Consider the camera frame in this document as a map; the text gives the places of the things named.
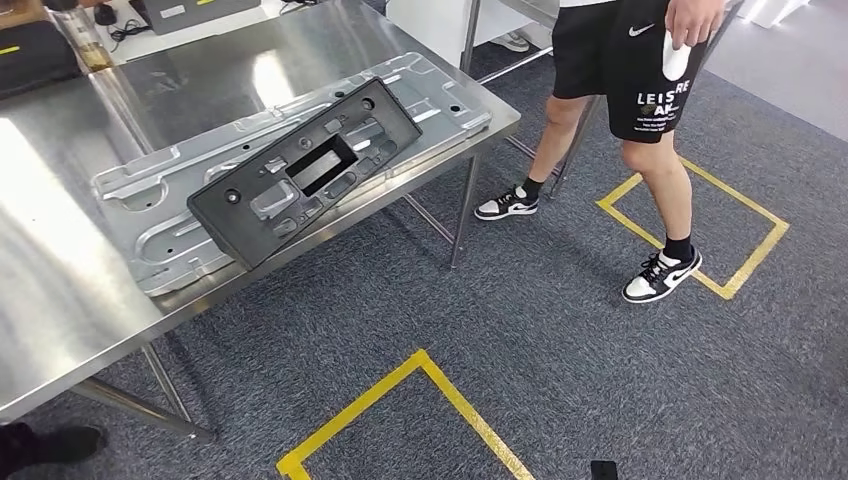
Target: yellow tape marking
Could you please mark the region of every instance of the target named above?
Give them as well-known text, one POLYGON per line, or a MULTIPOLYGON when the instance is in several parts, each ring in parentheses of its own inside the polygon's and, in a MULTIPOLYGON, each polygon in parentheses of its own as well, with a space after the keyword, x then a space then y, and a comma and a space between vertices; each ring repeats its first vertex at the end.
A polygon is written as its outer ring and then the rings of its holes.
MULTIPOLYGON (((697 278, 701 283, 703 283, 707 288, 718 294, 721 298, 725 300, 732 299, 737 292, 742 288, 742 285, 751 277, 751 274, 754 273, 754 270, 765 260, 766 256, 774 249, 777 242, 783 237, 787 230, 789 230, 789 224, 785 221, 778 218, 773 213, 769 212, 757 202, 751 200, 750 198, 742 195, 738 191, 734 190, 732 187, 722 182, 715 176, 711 175, 701 167, 695 165, 694 163, 686 160, 683 157, 680 157, 680 161, 683 165, 692 170, 697 175, 700 175, 704 180, 710 182, 714 186, 718 187, 719 190, 727 193, 731 197, 739 200, 743 205, 748 208, 754 210, 760 215, 769 219, 772 223, 774 223, 774 228, 766 235, 765 240, 761 244, 754 249, 751 255, 745 260, 745 263, 742 264, 742 267, 733 274, 730 280, 727 281, 724 285, 719 285, 717 282, 704 275, 702 272, 695 272, 692 276, 697 278)), ((639 185, 642 181, 642 176, 639 174, 633 175, 627 181, 619 185, 612 192, 610 192, 606 197, 598 200, 597 204, 599 207, 604 209, 607 213, 609 213, 613 218, 618 220, 625 227, 629 228, 633 233, 639 235, 640 237, 647 240, 650 244, 657 248, 662 248, 663 243, 658 240, 656 237, 648 233, 644 228, 637 225, 635 222, 627 218, 626 215, 618 211, 615 208, 614 204, 621 197, 625 196, 630 190, 639 185)))
POLYGON ((389 390, 396 387, 418 368, 421 368, 430 377, 430 380, 436 384, 439 390, 442 391, 442 394, 447 397, 454 408, 459 411, 517 480, 535 480, 533 475, 521 463, 521 460, 512 453, 498 434, 492 430, 492 427, 483 420, 483 417, 474 410, 474 407, 468 403, 468 400, 459 393, 459 390, 453 386, 444 372, 430 359, 430 356, 424 350, 415 352, 401 366, 386 375, 385 378, 354 400, 353 403, 348 405, 332 420, 310 435, 303 443, 287 453, 277 462, 277 470, 281 475, 288 475, 291 480, 310 480, 309 474, 303 468, 303 462, 306 458, 315 453, 330 438, 342 431, 361 415, 362 412, 367 410, 371 405, 374 405, 377 400, 382 398, 389 390))

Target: white object in hand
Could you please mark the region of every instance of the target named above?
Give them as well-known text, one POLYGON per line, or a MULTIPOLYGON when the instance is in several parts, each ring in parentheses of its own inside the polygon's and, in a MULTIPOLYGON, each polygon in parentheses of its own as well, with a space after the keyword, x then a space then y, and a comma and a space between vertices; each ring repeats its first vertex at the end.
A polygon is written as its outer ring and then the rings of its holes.
POLYGON ((663 44, 663 75, 669 81, 676 82, 686 73, 689 66, 689 53, 692 47, 683 45, 675 50, 671 40, 671 32, 665 32, 665 43, 663 44))

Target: black sock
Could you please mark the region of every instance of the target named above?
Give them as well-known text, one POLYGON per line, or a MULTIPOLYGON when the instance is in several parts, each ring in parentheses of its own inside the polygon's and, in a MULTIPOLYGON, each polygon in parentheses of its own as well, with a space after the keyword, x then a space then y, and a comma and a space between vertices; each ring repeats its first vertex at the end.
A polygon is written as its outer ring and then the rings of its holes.
POLYGON ((539 199, 539 191, 542 190, 542 185, 545 182, 535 182, 527 177, 527 180, 524 180, 524 185, 521 188, 527 193, 527 200, 536 201, 539 199))
POLYGON ((683 240, 672 240, 666 237, 663 253, 666 257, 680 260, 683 263, 691 262, 693 255, 692 243, 689 240, 690 238, 691 237, 686 237, 683 240))

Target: shoe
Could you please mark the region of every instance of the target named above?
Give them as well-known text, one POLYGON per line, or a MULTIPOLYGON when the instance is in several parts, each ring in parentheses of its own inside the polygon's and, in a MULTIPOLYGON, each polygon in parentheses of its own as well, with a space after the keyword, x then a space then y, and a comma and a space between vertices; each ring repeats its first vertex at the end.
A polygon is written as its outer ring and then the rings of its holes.
POLYGON ((480 220, 500 220, 511 215, 533 215, 538 209, 538 198, 528 200, 527 192, 520 186, 514 186, 509 192, 477 207, 474 216, 480 220))
POLYGON ((509 32, 492 40, 492 43, 506 47, 513 52, 523 53, 530 50, 530 42, 515 32, 509 32))
POLYGON ((666 257, 662 252, 655 253, 642 264, 645 270, 631 280, 621 294, 630 303, 650 303, 665 298, 701 268, 703 261, 701 252, 695 247, 692 247, 692 260, 688 263, 666 257))
POLYGON ((66 427, 38 435, 25 423, 0 426, 0 479, 42 463, 88 460, 106 445, 94 427, 66 427))
POLYGON ((106 438, 94 427, 65 427, 39 436, 34 463, 78 463, 103 450, 106 438))

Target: gray carpet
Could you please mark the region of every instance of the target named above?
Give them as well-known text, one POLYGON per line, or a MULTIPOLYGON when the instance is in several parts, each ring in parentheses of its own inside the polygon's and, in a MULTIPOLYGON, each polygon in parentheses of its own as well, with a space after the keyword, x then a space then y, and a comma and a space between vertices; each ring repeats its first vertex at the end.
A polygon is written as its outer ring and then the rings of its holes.
MULTIPOLYGON (((507 58, 477 50, 483 71, 507 58)), ((543 59, 492 84, 530 143, 552 78, 543 59)), ((791 224, 732 301, 695 280, 656 305, 620 300, 652 248, 595 204, 630 176, 598 122, 563 194, 530 218, 473 223, 456 271, 398 203, 157 341, 218 443, 64 394, 26 420, 103 425, 109 449, 15 478, 279 478, 283 454, 418 348, 538 480, 588 479, 592 459, 615 460, 622 479, 848 478, 848 144, 706 73, 678 137, 683 156, 791 224)), ((495 148, 480 198, 527 163, 495 148)), ((416 196, 453 225, 463 181, 457 170, 416 196)), ((768 224, 695 186, 705 272, 724 281, 768 224)), ((661 233, 644 190, 620 207, 661 233)), ((100 377, 164 405, 139 355, 100 377)), ((420 373, 305 467, 314 479, 511 478, 420 373)))

